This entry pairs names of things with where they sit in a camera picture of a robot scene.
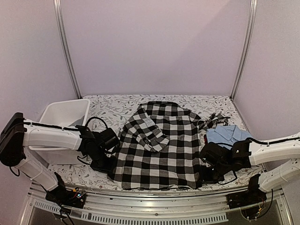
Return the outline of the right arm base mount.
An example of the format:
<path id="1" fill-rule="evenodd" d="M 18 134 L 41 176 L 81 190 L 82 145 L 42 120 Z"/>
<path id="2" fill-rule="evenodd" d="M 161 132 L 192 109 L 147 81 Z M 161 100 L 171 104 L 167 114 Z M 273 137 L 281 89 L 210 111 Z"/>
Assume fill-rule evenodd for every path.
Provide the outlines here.
<path id="1" fill-rule="evenodd" d="M 226 196 L 229 209 L 262 203 L 262 206 L 257 205 L 253 208 L 241 210 L 242 216 L 247 220 L 258 219 L 267 200 L 266 193 L 259 189 L 259 177 L 260 174 L 257 174 L 250 178 L 247 190 L 231 193 Z"/>

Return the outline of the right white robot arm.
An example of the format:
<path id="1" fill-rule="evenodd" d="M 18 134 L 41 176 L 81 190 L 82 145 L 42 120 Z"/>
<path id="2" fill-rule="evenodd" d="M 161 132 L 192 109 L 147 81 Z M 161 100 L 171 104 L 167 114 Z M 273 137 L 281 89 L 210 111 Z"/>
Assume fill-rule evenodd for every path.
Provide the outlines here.
<path id="1" fill-rule="evenodd" d="M 210 142 L 200 151 L 200 159 L 210 165 L 214 181 L 228 172 L 285 159 L 284 164 L 249 179 L 242 200 L 246 204 L 253 204 L 260 198 L 261 192 L 267 193 L 299 177 L 300 134 L 265 141 L 249 137 L 231 146 Z"/>

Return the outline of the black white plaid shirt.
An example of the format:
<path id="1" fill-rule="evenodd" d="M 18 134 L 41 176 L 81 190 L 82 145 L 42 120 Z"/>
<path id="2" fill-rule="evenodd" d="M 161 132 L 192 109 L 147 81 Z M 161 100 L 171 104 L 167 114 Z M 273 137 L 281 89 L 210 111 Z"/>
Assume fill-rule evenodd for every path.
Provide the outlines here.
<path id="1" fill-rule="evenodd" d="M 199 115 L 177 103 L 140 104 L 119 133 L 108 178 L 125 190 L 200 188 L 203 127 Z"/>

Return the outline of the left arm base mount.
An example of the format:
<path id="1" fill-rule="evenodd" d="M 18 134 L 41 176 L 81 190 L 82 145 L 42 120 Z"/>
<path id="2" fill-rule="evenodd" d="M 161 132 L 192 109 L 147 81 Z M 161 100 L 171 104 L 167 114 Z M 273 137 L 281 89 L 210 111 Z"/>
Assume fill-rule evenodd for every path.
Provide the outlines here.
<path id="1" fill-rule="evenodd" d="M 86 192 L 78 188 L 65 189 L 57 187 L 53 191 L 47 191 L 45 199 L 58 206 L 70 206 L 83 209 L 86 201 Z"/>

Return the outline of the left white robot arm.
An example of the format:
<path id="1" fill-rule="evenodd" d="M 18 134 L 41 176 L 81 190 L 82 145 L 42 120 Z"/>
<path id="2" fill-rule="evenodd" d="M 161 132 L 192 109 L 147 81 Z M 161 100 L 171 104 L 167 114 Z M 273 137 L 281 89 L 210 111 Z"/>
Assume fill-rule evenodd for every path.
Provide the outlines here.
<path id="1" fill-rule="evenodd" d="M 0 161 L 51 191 L 52 197 L 59 203 L 66 203 L 70 194 L 64 189 L 64 182 L 46 169 L 26 148 L 43 146 L 78 151 L 91 158 L 93 170 L 107 172 L 112 163 L 107 152 L 119 144 L 115 132 L 109 127 L 102 132 L 93 132 L 87 125 L 60 127 L 27 120 L 21 112 L 16 112 L 0 134 Z"/>

